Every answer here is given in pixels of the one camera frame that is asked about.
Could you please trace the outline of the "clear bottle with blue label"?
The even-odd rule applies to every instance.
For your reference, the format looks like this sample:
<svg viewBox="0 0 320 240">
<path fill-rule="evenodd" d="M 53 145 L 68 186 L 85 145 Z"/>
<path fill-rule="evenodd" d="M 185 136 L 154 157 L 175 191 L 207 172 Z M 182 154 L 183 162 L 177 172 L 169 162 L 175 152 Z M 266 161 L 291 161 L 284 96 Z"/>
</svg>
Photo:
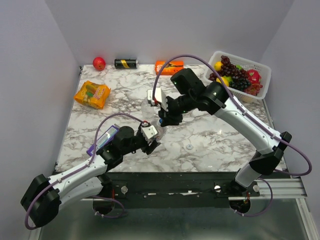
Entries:
<svg viewBox="0 0 320 240">
<path fill-rule="evenodd" d="M 156 127 L 156 129 L 157 129 L 157 132 L 158 132 L 158 135 L 157 135 L 157 137 L 156 137 L 156 140 L 157 140 L 157 142 L 160 142 L 161 139 L 163 138 L 163 136 L 164 136 L 165 133 L 166 133 L 166 128 L 157 125 L 157 122 L 158 122 L 158 120 L 156 121 L 156 125 L 155 125 L 155 127 Z"/>
</svg>

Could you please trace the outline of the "clear unlabelled plastic bottle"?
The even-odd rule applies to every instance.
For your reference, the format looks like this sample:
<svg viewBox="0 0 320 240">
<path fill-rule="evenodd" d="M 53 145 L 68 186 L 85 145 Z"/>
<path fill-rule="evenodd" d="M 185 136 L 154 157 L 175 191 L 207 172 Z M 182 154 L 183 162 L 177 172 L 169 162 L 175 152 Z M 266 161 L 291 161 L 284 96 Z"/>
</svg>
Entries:
<svg viewBox="0 0 320 240">
<path fill-rule="evenodd" d="M 155 106 L 151 106 L 147 98 L 141 103 L 141 113 L 143 120 L 149 123 L 155 123 L 159 120 L 158 109 Z"/>
</svg>

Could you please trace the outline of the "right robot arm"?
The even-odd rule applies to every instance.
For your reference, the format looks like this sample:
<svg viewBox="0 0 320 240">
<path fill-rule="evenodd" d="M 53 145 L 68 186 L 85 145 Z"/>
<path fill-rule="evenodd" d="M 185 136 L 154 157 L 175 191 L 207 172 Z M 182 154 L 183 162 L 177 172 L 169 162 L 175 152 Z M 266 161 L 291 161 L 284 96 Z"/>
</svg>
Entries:
<svg viewBox="0 0 320 240">
<path fill-rule="evenodd" d="M 268 127 L 235 96 L 229 95 L 221 83 L 213 81 L 205 86 L 190 68 L 178 71 L 170 80 L 179 91 L 179 97 L 173 99 L 161 88 L 151 91 L 151 99 L 161 106 L 158 112 L 161 126 L 178 126 L 183 114 L 198 109 L 231 125 L 256 148 L 252 159 L 230 183 L 230 191 L 234 195 L 243 195 L 253 181 L 262 175 L 270 175 L 276 169 L 292 139 L 291 134 Z"/>
</svg>

